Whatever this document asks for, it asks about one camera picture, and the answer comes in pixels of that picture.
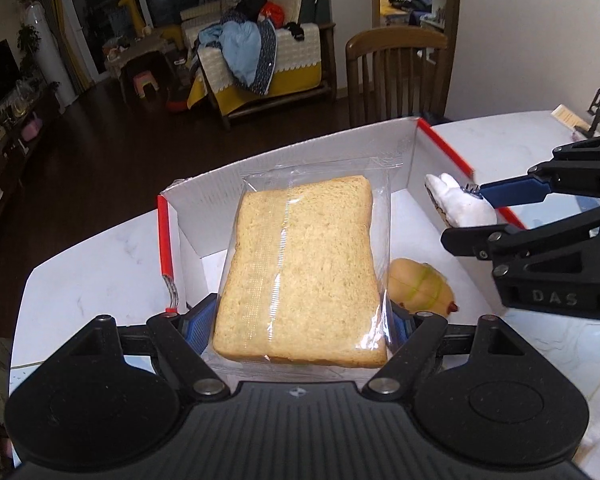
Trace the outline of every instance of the pink stool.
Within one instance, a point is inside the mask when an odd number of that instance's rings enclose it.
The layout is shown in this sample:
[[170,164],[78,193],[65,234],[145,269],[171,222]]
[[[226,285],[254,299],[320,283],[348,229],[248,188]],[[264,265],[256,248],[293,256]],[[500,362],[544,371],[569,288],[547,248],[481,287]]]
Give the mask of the pink stool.
[[144,99],[144,87],[147,85],[154,87],[156,92],[160,89],[153,74],[151,74],[149,70],[145,70],[134,77],[134,87],[136,88],[136,93],[139,98]]

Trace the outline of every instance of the chair backrest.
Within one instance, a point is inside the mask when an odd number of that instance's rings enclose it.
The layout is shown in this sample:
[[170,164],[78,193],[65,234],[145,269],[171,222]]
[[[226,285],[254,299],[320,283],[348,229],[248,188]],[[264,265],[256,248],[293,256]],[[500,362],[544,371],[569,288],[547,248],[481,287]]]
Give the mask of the chair backrest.
[[[418,87],[420,115],[430,111],[432,107],[435,108],[442,94],[443,70],[440,70],[440,66],[446,62],[447,43],[446,36],[440,32],[410,26],[374,28],[360,32],[351,38],[346,46],[350,126],[394,117],[392,113],[394,80],[397,112],[395,117],[403,116],[405,79],[408,82],[407,115],[413,115],[416,78],[420,80]],[[369,55],[372,57],[373,66],[373,105],[367,60]],[[358,67],[361,58],[363,121],[360,121],[359,113],[361,107]]]

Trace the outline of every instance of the white box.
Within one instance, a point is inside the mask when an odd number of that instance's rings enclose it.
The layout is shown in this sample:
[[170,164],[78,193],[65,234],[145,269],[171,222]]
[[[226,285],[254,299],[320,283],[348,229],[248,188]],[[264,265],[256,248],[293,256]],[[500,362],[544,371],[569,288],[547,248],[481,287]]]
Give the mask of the white box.
[[[243,189],[241,174],[330,160],[395,156],[397,153],[402,154],[403,165],[390,170],[391,259],[406,257],[427,262],[448,279],[459,307],[458,312],[450,315],[450,322],[475,324],[483,314],[499,314],[502,305],[490,278],[490,264],[473,258],[459,260],[443,249],[440,233],[445,225],[424,187],[427,173],[449,173],[460,184],[466,184],[471,181],[468,175],[472,172],[426,123],[413,118],[362,126],[308,140],[169,186],[162,195],[177,212],[182,258],[180,262],[174,262],[174,267],[182,266],[186,284],[186,290],[180,290],[179,296],[194,306],[210,292],[218,291]],[[209,349],[203,358],[212,368],[223,360]],[[231,386],[238,378],[254,379],[247,370],[235,373],[237,377],[228,378]],[[367,373],[368,377],[372,374],[372,371]]]

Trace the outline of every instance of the white table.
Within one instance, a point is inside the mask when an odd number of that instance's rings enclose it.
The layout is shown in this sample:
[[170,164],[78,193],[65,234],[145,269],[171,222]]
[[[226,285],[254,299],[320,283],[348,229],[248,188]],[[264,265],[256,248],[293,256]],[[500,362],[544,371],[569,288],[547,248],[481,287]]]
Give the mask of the white table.
[[[180,260],[177,216],[171,251]],[[38,364],[98,314],[119,325],[144,324],[163,312],[169,293],[160,274],[157,213],[150,211],[71,247],[37,266],[24,289],[11,369]],[[174,266],[176,286],[182,272]]]
[[[525,174],[535,163],[551,159],[555,146],[572,142],[570,131],[549,112],[480,118],[435,129],[475,169],[477,183]],[[514,211],[533,227],[580,209],[573,197],[556,196],[540,205],[517,206]],[[180,247],[173,210],[170,220],[177,262]],[[221,260],[208,265],[221,268]],[[182,270],[174,272],[180,289]],[[209,290],[217,290],[217,284]],[[97,314],[112,314],[119,324],[142,324],[167,302],[158,262],[155,211],[58,254],[27,280],[14,340],[12,387],[33,369],[31,365],[48,358]],[[583,391],[592,420],[600,421],[600,322],[514,310],[505,319]],[[588,474],[600,480],[600,444],[584,465]]]

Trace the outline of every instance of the light blue cloth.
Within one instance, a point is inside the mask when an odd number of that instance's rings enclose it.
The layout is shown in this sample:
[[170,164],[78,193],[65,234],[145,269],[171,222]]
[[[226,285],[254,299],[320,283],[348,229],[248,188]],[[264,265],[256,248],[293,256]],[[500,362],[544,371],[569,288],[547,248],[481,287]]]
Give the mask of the light blue cloth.
[[222,25],[211,25],[210,27],[203,28],[198,33],[198,41],[201,46],[207,46],[213,41],[218,41],[220,39],[220,34],[222,34]]
[[253,22],[226,22],[220,35],[222,55],[235,78],[251,86],[256,78],[262,40]]

